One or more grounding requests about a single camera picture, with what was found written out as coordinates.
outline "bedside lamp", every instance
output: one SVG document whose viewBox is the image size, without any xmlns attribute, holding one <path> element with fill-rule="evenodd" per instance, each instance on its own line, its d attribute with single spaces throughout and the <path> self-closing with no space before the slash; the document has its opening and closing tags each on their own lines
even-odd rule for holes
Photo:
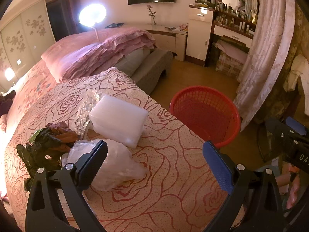
<svg viewBox="0 0 309 232">
<path fill-rule="evenodd" d="M 7 68 L 4 72 L 5 77 L 7 78 L 7 81 L 11 81 L 13 79 L 13 77 L 15 76 L 14 71 L 12 70 L 12 68 Z"/>
<path fill-rule="evenodd" d="M 94 27 L 95 23 L 100 23 L 106 17 L 106 9 L 101 4 L 90 4 L 85 7 L 81 13 L 79 14 L 79 23 L 84 26 L 91 27 L 95 30 L 95 34 L 97 37 L 98 42 L 98 31 L 96 27 Z"/>
</svg>

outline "lamp stand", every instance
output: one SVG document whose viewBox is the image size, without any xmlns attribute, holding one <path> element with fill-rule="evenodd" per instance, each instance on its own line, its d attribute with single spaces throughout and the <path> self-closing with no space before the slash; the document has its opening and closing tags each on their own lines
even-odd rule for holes
<svg viewBox="0 0 309 232">
<path fill-rule="evenodd" d="M 98 30 L 96 29 L 96 27 L 92 26 L 91 28 L 93 28 L 95 30 L 95 35 L 97 37 L 98 42 L 100 41 L 99 37 L 98 37 Z"/>
</svg>

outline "white desk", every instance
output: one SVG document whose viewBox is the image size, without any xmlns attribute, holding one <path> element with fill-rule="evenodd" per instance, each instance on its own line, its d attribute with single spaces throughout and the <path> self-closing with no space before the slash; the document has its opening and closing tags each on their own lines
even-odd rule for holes
<svg viewBox="0 0 309 232">
<path fill-rule="evenodd" d="M 128 23 L 122 27 L 137 27 L 139 29 L 147 30 L 157 41 L 156 46 L 161 49 L 175 52 L 177 56 L 175 59 L 184 60 L 186 53 L 187 32 L 183 31 L 169 31 L 164 25 L 138 24 Z"/>
</svg>

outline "pink curtain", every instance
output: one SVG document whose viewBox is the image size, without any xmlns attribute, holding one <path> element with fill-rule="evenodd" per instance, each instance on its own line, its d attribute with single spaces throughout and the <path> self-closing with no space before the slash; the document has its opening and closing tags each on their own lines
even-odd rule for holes
<svg viewBox="0 0 309 232">
<path fill-rule="evenodd" d="M 295 0 L 260 0 L 256 31 L 234 100 L 243 130 L 270 93 L 287 57 L 295 24 Z"/>
</svg>

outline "drawer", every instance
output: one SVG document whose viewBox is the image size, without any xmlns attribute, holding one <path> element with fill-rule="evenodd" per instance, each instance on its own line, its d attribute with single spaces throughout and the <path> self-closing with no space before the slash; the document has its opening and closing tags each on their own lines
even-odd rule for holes
<svg viewBox="0 0 309 232">
<path fill-rule="evenodd" d="M 234 32 L 234 31 L 230 31 L 228 29 L 225 29 L 225 28 L 222 28 L 218 25 L 215 25 L 214 27 L 214 34 L 216 35 L 219 35 L 219 36 L 228 36 L 228 37 L 231 37 L 231 38 L 234 38 L 244 44 L 247 45 L 248 48 L 251 47 L 251 44 L 252 44 L 252 39 L 251 38 L 248 38 L 244 35 L 241 35 L 237 32 Z"/>
<path fill-rule="evenodd" d="M 156 40 L 156 46 L 163 50 L 175 52 L 176 37 L 160 34 L 151 34 Z"/>
<path fill-rule="evenodd" d="M 206 9 L 196 9 L 189 7 L 189 19 L 210 22 L 213 21 L 214 12 Z"/>
</svg>

